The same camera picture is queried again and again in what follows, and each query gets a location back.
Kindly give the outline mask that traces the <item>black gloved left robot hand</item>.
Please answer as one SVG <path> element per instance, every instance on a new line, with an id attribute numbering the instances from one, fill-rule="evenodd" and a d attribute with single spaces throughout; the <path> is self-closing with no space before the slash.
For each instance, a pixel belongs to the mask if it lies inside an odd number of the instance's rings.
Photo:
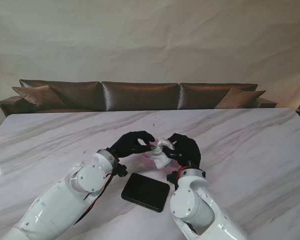
<path id="1" fill-rule="evenodd" d="M 122 135 L 109 149 L 118 158 L 142 154 L 152 150 L 155 138 L 146 131 L 131 131 Z"/>

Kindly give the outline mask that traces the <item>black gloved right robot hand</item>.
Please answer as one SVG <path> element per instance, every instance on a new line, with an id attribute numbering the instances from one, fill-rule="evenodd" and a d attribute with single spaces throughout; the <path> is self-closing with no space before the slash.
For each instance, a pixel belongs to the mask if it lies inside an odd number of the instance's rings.
<path id="1" fill-rule="evenodd" d="M 201 153 L 196 141 L 186 135 L 174 133 L 168 140 L 173 144 L 174 149 L 167 146 L 162 147 L 165 155 L 177 161 L 182 166 L 198 169 L 201 162 Z"/>

